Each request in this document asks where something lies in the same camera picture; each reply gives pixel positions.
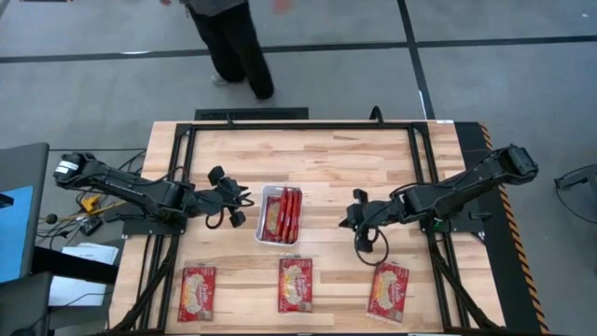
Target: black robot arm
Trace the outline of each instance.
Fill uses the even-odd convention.
[[[347,216],[340,226],[355,232],[357,254],[359,251],[370,253],[378,237],[386,241],[380,226],[406,224],[429,217],[449,219],[481,194],[500,184],[531,182],[537,172],[538,167],[526,149],[510,145],[492,151],[471,169],[437,184],[415,183],[396,189],[390,193],[389,201],[369,202],[366,192],[355,189],[354,197],[358,203],[346,209]],[[368,238],[369,230],[375,230],[373,239]]]
[[[161,179],[150,181],[112,168],[90,153],[72,153],[62,155],[54,178],[64,189],[90,188],[116,196],[141,208],[148,219],[164,224],[177,217],[222,214],[224,208],[229,209],[233,227],[244,223],[244,215],[238,209],[253,204],[247,199],[250,193],[242,194],[247,187],[225,177],[222,167],[217,166],[209,173],[210,183],[215,188],[208,190],[195,191],[192,183],[166,180],[173,174],[169,172]],[[217,225],[208,227],[215,229],[221,222],[222,216]]]

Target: wooden tabletop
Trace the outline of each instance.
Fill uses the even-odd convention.
[[[175,122],[154,124],[143,177],[158,178],[167,172],[175,126]],[[429,128],[440,178],[463,171],[454,125],[430,122]],[[367,315],[374,270],[354,254],[354,233],[338,227],[354,201],[353,189],[366,190],[370,200],[387,200],[391,190],[415,181],[406,131],[200,131],[196,141],[191,181],[197,189],[209,189],[207,173],[221,165],[227,175],[250,188],[256,204],[244,209],[247,220],[238,229],[227,220],[217,230],[208,230],[203,217],[188,222],[180,239],[166,332],[442,331],[427,242],[418,223],[383,228],[390,243],[388,260],[410,269],[401,324]],[[264,245],[255,239],[261,190],[267,184],[303,190],[300,233],[293,247]],[[485,246],[469,233],[452,238],[463,285],[490,319],[504,325]],[[138,236],[125,244],[110,308],[112,324],[135,302],[145,242]],[[376,246],[370,257],[379,259],[382,250]],[[313,260],[310,314],[278,314],[278,260],[284,253]],[[179,323],[182,270],[199,262],[217,267],[215,317],[210,322]],[[447,283],[446,287],[452,324],[458,325],[452,290]],[[161,288],[154,296],[150,326],[157,323],[160,294]]]

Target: black pants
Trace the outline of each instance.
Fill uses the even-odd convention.
[[[270,98],[273,95],[270,68],[257,40],[248,2],[213,17],[197,14],[191,6],[187,8],[218,74],[228,82],[240,82],[247,77],[257,98]]]

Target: red snack package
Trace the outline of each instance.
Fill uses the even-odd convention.
[[[278,212],[278,221],[277,221],[277,232],[276,232],[276,242],[279,242],[282,239],[282,230],[284,229],[284,218],[285,218],[285,209],[286,203],[288,202],[288,188],[284,187],[284,191],[282,191],[282,196],[280,197],[280,211]]]
[[[280,243],[289,243],[288,242],[288,233],[290,233],[290,223],[292,222],[292,209],[295,205],[295,191],[290,190],[288,191],[288,202],[286,205],[285,215],[284,215],[284,226],[282,227],[282,236],[280,237]]]
[[[292,207],[292,222],[290,224],[290,233],[288,234],[288,243],[293,244],[299,238],[299,218],[300,207],[302,205],[302,191],[295,191],[295,205]]]
[[[375,270],[367,312],[402,322],[409,270],[384,262]]]
[[[276,234],[278,232],[278,213],[280,212],[279,196],[268,197],[268,204],[265,215],[265,223],[263,225],[263,232],[261,233],[261,240],[268,242],[276,241]]]
[[[180,294],[178,322],[214,318],[215,267],[186,267]]]
[[[312,260],[280,259],[278,312],[312,311]]]

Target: clear plastic container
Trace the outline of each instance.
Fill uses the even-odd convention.
[[[298,220],[297,220],[297,240],[295,240],[294,243],[280,243],[280,242],[272,242],[269,240],[263,240],[263,231],[265,230],[265,220],[266,220],[266,215],[267,215],[267,210],[268,210],[268,197],[270,196],[282,196],[282,193],[284,192],[284,188],[287,188],[289,190],[300,190],[300,188],[297,187],[290,187],[290,186],[274,186],[274,185],[267,185],[265,187],[263,187],[263,200],[261,201],[261,211],[259,212],[259,220],[257,222],[257,229],[255,230],[255,239],[263,244],[268,244],[268,245],[277,245],[277,246],[292,246],[294,244],[296,244],[299,241],[299,237],[300,237],[300,221],[301,221],[301,213],[302,213],[302,202],[300,202],[300,210],[298,211]]]

